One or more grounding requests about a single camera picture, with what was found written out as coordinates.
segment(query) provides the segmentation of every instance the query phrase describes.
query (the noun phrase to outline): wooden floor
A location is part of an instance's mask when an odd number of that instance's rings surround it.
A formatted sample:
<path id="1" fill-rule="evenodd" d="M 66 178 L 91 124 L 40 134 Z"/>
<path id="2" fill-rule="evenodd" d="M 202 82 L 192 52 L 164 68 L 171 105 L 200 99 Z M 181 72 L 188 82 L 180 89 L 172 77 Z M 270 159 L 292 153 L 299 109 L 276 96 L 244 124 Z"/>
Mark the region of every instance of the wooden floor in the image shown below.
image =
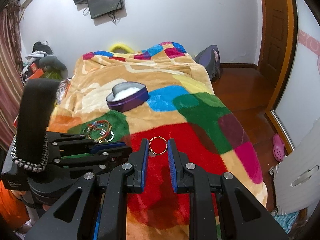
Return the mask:
<path id="1" fill-rule="evenodd" d="M 274 188 L 268 170 L 278 164 L 274 159 L 274 128 L 264 116 L 274 86 L 253 68 L 224 68 L 221 79 L 212 82 L 215 95 L 233 112 L 257 152 L 268 189 L 267 209 L 275 208 Z"/>

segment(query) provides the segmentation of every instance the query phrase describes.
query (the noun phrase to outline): bed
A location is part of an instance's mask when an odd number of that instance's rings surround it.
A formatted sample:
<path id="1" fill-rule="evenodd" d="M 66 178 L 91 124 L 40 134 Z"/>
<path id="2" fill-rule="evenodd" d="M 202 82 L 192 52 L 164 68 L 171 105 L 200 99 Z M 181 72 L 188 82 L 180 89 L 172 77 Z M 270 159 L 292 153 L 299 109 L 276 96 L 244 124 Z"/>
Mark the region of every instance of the bed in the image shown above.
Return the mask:
<path id="1" fill-rule="evenodd" d="M 125 81 L 145 84 L 149 100 L 124 113 L 109 110 L 106 96 Z M 113 141 L 124 141 L 133 151 L 142 138 L 174 138 L 191 162 L 219 175 L 232 172 L 267 204 L 267 189 L 248 136 L 214 95 L 204 67 L 178 43 L 163 42 L 135 54 L 83 55 L 52 113 L 49 130 L 80 134 L 95 120 L 108 120 Z M 128 195 L 127 239 L 188 239 L 189 198 L 173 193 L 167 155 L 149 157 L 147 174 L 145 191 Z"/>

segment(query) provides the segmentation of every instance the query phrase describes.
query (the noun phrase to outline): baseboard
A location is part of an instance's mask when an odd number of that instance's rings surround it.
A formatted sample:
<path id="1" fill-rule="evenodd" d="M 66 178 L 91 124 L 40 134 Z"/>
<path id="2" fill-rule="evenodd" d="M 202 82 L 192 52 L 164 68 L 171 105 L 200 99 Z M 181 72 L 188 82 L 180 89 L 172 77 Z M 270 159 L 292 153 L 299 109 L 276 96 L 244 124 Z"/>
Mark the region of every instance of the baseboard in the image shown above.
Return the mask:
<path id="1" fill-rule="evenodd" d="M 257 65 L 253 63 L 220 63 L 220 68 L 230 68 L 230 67 L 245 67 L 245 68 L 257 69 Z"/>
<path id="2" fill-rule="evenodd" d="M 267 117 L 270 119 L 271 123 L 275 127 L 276 131 L 280 135 L 281 139 L 284 142 L 285 149 L 287 150 L 287 153 L 290 154 L 294 151 L 294 146 L 293 143 L 285 131 L 283 125 L 281 122 L 278 120 L 278 117 L 276 116 L 274 111 L 266 111 Z"/>

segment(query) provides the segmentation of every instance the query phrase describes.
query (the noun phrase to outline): purple tin box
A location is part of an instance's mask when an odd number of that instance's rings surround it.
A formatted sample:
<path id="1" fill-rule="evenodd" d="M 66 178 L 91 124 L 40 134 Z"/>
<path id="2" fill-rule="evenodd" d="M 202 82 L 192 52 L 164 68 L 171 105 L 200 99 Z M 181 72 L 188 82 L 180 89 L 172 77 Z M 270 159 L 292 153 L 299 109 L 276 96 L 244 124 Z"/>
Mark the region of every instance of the purple tin box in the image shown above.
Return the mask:
<path id="1" fill-rule="evenodd" d="M 119 93 L 120 91 L 126 90 L 128 88 L 138 88 L 140 90 L 126 98 L 113 101 L 117 93 Z M 144 84 L 141 84 L 138 82 L 119 83 L 112 88 L 112 93 L 110 93 L 106 97 L 106 101 L 109 109 L 116 110 L 121 113 L 125 111 L 129 111 L 137 106 L 142 105 L 148 99 L 149 99 L 149 94 L 148 94 L 147 87 Z"/>

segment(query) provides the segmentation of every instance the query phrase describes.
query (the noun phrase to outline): white cotton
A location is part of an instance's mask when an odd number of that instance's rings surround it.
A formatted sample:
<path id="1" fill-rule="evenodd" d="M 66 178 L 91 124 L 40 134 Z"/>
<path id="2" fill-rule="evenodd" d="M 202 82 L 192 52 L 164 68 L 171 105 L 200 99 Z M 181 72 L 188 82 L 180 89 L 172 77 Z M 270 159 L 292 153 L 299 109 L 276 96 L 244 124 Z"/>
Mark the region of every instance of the white cotton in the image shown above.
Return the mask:
<path id="1" fill-rule="evenodd" d="M 116 94 L 116 96 L 113 98 L 112 101 L 118 101 L 118 100 L 127 98 L 127 97 L 133 95 L 134 93 L 138 92 L 139 90 L 140 90 L 140 88 L 135 88 L 135 87 L 122 90 Z"/>

